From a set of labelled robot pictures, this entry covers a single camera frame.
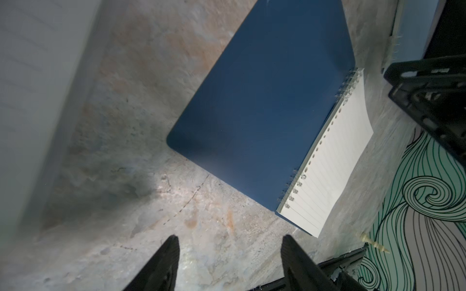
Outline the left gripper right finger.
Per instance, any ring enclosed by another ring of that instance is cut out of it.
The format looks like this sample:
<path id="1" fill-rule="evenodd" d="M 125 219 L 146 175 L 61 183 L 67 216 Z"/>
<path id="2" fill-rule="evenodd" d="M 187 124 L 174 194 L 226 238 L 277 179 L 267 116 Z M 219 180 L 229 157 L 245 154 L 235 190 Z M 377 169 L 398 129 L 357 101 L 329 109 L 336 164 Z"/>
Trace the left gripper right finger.
<path id="1" fill-rule="evenodd" d="M 283 237 L 280 253 L 286 291 L 337 290 L 291 235 Z"/>

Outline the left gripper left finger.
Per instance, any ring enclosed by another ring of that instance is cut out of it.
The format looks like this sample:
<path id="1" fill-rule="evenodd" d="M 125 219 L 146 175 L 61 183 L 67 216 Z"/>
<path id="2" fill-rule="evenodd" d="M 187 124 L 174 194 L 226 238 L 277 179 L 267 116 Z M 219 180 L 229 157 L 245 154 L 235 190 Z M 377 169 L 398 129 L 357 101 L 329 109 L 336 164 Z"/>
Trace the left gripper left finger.
<path id="1" fill-rule="evenodd" d="M 179 259 L 179 239 L 171 235 L 124 288 L 124 291 L 173 291 Z"/>

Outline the dark blue spiral notebook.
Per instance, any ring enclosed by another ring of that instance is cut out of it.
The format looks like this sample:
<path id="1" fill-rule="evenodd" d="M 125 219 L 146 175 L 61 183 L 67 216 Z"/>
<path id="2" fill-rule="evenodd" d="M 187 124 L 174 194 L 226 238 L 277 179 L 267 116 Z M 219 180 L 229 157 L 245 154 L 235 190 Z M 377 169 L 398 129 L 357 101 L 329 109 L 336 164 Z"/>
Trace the dark blue spiral notebook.
<path id="1" fill-rule="evenodd" d="M 341 1 L 258 1 L 167 145 L 319 236 L 373 128 Z"/>

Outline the cream lined spiral notebook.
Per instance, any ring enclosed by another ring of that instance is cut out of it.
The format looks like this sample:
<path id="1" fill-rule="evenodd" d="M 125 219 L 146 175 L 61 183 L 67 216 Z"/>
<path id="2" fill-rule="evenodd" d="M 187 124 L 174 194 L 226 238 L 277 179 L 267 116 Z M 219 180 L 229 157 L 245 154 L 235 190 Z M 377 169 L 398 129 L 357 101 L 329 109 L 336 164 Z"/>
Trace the cream lined spiral notebook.
<path id="1" fill-rule="evenodd" d="M 19 232 L 101 5 L 1 2 L 1 246 Z"/>

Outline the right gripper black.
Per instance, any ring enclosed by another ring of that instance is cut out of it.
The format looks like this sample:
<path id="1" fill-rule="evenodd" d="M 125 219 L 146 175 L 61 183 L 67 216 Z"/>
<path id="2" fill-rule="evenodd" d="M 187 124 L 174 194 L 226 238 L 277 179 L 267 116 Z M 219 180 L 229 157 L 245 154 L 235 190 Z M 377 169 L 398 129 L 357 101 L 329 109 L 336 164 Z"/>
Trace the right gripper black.
<path id="1" fill-rule="evenodd" d="M 462 166 L 466 164 L 466 56 L 393 63 L 388 97 Z"/>

